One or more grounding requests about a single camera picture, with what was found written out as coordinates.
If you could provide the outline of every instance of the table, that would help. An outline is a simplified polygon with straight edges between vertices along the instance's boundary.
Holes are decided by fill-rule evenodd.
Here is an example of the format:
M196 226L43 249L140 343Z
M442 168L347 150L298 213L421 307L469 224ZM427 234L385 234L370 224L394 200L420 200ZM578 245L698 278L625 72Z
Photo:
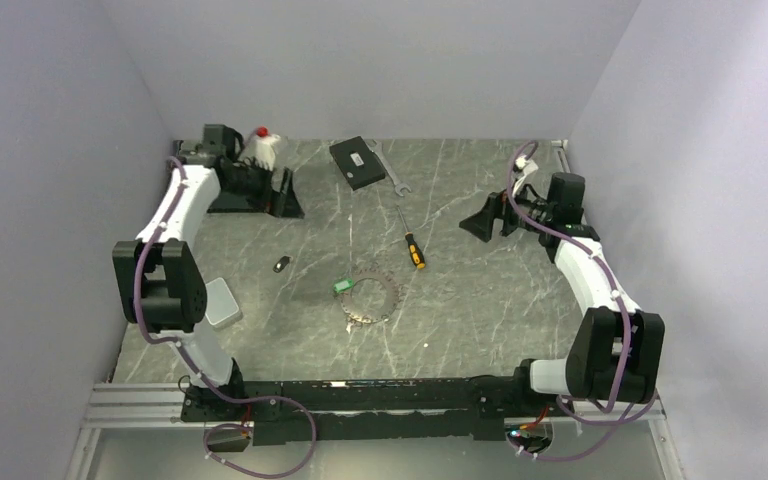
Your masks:
M352 191L328 152L331 141L291 141L283 166L295 171L305 218L210 214L194 255L204 280L223 277L243 318L218 331L249 380L510 375L524 358L566 355L581 322L573 293L536 234L494 233L483 243L458 222L503 188L518 140L383 140L385 155L413 193L389 179ZM532 182L545 194L561 170L550 142L535 154ZM411 264L399 205L428 266ZM292 262L281 273L273 264ZM377 264L401 285L390 321L346 331L332 294L353 268ZM372 305L382 292L356 288ZM175 381L186 374L172 350L125 333L114 382Z

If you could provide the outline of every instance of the gray marble table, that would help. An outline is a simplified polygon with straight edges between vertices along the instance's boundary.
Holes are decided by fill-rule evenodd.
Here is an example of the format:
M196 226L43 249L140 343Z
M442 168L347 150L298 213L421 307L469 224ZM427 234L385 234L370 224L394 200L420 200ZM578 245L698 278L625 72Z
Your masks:
M509 375L528 357L566 355L581 321L569 285L533 233L483 243L458 228L488 193L504 186L506 160L520 144L494 140L385 140L384 152L413 193L385 179L352 191L329 141L288 146L303 220L265 214L208 215L195 256L205 281L224 277L244 317L218 331L249 380ZM549 142L535 159L545 193L560 170ZM411 264L399 205L428 266ZM292 262L281 273L272 265ZM377 264L401 285L390 321L346 331L333 283ZM382 300L375 284L361 304ZM149 347L133 325L115 382L177 380L186 372L169 348Z

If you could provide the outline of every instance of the gray wall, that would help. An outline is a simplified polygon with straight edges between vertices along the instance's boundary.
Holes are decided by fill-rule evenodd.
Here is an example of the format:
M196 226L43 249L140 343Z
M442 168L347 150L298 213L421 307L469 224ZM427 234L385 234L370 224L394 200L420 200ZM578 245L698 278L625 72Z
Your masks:
M691 479L768 479L768 2L644 0L571 137Z
M566 138L639 0L104 0L172 133Z
M169 137L100 4L0 1L0 479L62 478Z

